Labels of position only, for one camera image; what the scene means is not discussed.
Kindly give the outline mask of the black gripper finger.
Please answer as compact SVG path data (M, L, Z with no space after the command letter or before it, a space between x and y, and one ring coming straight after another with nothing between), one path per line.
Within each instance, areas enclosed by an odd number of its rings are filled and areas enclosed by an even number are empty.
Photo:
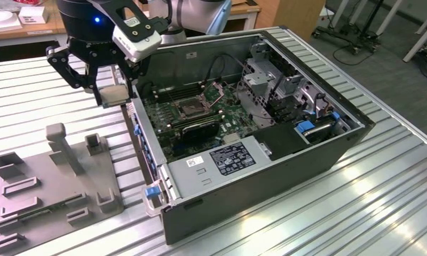
M97 106L102 105L102 100L95 84L98 67L94 65L91 66L90 64L85 64L83 74L78 74L69 65L69 49L66 46L49 46L46 47L45 53L46 60L50 66L53 67L61 78L66 81L67 85L73 89L82 88L85 92L91 93Z
M117 57L115 64L119 68L122 79L125 80L129 99L134 99L135 93L133 91L133 81L137 80L137 74L134 72L135 63L126 60L125 57Z

